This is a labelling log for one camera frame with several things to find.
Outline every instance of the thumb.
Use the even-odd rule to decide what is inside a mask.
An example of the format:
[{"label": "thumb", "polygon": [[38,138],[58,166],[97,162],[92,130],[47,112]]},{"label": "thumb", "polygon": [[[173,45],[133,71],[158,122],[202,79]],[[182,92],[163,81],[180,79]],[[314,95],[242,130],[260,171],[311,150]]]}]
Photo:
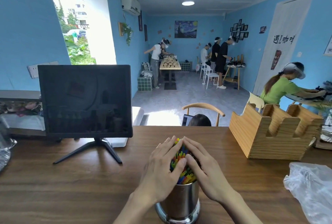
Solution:
[{"label": "thumb", "polygon": [[190,154],[187,154],[185,159],[187,160],[187,164],[193,170],[198,180],[201,180],[204,178],[204,176],[206,176],[202,169],[199,167],[196,160]]},{"label": "thumb", "polygon": [[174,178],[174,180],[178,180],[181,173],[183,172],[183,169],[185,168],[187,164],[187,160],[186,159],[180,159],[179,162],[176,164],[176,167],[174,168],[174,170],[172,171],[172,176]]}]

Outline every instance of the monitor screen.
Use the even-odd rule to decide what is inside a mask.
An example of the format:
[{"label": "monitor screen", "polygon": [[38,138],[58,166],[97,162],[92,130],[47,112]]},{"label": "monitor screen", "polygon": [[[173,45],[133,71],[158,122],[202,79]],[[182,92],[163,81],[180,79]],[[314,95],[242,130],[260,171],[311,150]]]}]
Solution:
[{"label": "monitor screen", "polygon": [[193,116],[191,115],[183,115],[182,126],[188,126],[192,118]]},{"label": "monitor screen", "polygon": [[46,134],[132,137],[129,65],[39,65]]}]

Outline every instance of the left hand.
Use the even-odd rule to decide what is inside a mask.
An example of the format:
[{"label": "left hand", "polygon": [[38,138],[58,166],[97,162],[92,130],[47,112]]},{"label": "left hand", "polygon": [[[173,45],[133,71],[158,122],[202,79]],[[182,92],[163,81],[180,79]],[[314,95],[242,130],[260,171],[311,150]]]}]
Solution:
[{"label": "left hand", "polygon": [[183,142],[181,139],[173,146],[175,140],[176,137],[173,136],[172,139],[167,138],[163,144],[159,144],[144,167],[143,175],[136,191],[141,199],[147,200],[150,205],[166,199],[176,185],[187,163],[186,159],[181,159],[173,172],[170,172],[171,160],[177,151],[180,150]]}]

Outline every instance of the metal cup base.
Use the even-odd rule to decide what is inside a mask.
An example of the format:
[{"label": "metal cup base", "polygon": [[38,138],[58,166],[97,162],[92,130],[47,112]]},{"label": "metal cup base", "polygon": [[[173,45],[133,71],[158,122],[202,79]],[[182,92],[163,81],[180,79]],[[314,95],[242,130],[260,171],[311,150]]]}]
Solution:
[{"label": "metal cup base", "polygon": [[197,201],[196,207],[193,212],[182,220],[174,220],[170,218],[162,209],[160,203],[155,204],[156,212],[159,218],[166,224],[193,224],[197,221],[198,215],[201,210],[200,200]]}]

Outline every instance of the wooden organizer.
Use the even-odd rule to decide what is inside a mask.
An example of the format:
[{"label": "wooden organizer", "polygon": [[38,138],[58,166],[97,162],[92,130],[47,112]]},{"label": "wooden organizer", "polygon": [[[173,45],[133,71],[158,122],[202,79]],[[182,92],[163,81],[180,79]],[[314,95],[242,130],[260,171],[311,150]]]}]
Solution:
[{"label": "wooden organizer", "polygon": [[267,104],[263,114],[247,104],[242,116],[232,113],[229,129],[249,159],[301,160],[323,118],[300,105]]}]

